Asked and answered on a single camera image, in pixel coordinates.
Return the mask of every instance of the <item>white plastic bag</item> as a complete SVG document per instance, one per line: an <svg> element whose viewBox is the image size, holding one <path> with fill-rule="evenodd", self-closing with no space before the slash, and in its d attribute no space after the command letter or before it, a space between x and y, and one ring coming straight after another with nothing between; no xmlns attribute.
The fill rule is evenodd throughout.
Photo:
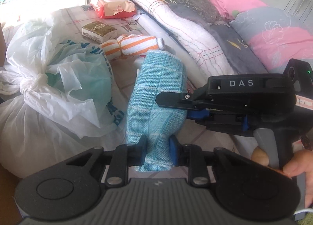
<svg viewBox="0 0 313 225"><path fill-rule="evenodd" d="M49 18L20 27L7 61L0 93L21 95L0 104L0 162L13 174L123 141L125 100L100 48L70 41L65 25Z"/></svg>

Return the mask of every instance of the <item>orange striped towel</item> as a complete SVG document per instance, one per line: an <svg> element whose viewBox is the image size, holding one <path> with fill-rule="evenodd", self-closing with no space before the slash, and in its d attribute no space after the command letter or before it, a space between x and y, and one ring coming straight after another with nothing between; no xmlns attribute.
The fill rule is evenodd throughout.
<svg viewBox="0 0 313 225"><path fill-rule="evenodd" d="M145 35L121 35L116 40L108 40L100 45L108 60L124 56L145 56L148 50L163 50L162 38Z"/></svg>

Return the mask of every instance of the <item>screw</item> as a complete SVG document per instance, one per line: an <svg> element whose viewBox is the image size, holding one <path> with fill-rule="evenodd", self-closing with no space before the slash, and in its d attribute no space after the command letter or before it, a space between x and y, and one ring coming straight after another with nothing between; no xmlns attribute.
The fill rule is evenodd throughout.
<svg viewBox="0 0 313 225"><path fill-rule="evenodd" d="M107 182L110 185L117 185L117 184L120 184L122 182L122 179L117 177L117 176L112 176L112 177L107 179Z"/></svg>
<svg viewBox="0 0 313 225"><path fill-rule="evenodd" d="M196 184L196 185L204 185L204 184L207 184L208 183L208 179L203 177L203 176L199 176L199 177L195 177L193 179L193 183Z"/></svg>

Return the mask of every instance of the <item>plastic bag knot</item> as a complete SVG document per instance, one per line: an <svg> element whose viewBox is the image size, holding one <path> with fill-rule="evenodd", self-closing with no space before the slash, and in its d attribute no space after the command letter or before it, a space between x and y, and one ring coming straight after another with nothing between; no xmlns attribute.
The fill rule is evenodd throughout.
<svg viewBox="0 0 313 225"><path fill-rule="evenodd" d="M41 86L44 86L48 83L48 76L46 74L38 74L35 78L25 77L21 80L20 83L20 92L22 95L26 91L36 91Z"/></svg>

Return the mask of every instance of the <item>blue towel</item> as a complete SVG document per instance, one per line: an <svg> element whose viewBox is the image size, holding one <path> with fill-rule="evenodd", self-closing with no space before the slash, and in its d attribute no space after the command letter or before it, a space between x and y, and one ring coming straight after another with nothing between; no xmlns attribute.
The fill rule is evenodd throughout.
<svg viewBox="0 0 313 225"><path fill-rule="evenodd" d="M170 170L168 138L184 123L187 111L161 108L155 102L163 91L186 92L186 69L180 59L165 51L151 50L141 66L127 108L127 143L148 137L145 164L141 172Z"/></svg>

